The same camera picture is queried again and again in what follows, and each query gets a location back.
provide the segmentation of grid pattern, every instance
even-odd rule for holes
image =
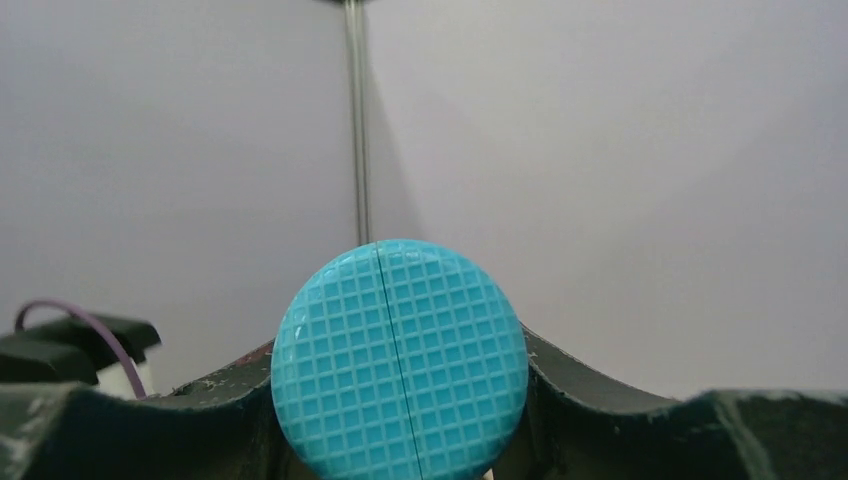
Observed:
[[[323,479],[420,479],[374,245],[309,279],[274,342],[271,392],[292,448]]]
[[[312,276],[271,359],[277,418],[320,478],[480,478],[527,392],[521,325],[468,259],[412,240],[365,245]]]
[[[398,360],[425,479],[480,478],[527,395],[524,335],[503,292],[437,245],[378,245]]]

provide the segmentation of purple cable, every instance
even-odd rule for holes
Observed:
[[[136,371],[135,363],[133,363],[132,359],[127,354],[127,351],[124,350],[121,342],[115,338],[115,335],[112,334],[112,332],[109,331],[109,329],[106,328],[100,320],[95,318],[93,315],[86,313],[85,310],[72,303],[50,298],[38,298],[25,303],[18,311],[17,318],[15,318],[16,332],[20,332],[24,329],[24,319],[26,318],[27,313],[37,307],[53,307],[87,323],[88,326],[97,332],[106,344],[109,345],[109,348],[112,349],[112,352],[118,358],[118,361],[121,362],[121,366],[124,367],[124,373],[127,375],[127,380],[129,380],[130,386],[132,386],[136,398],[141,399],[147,396],[144,392],[144,385],[141,383],[141,378],[139,378],[138,372]]]

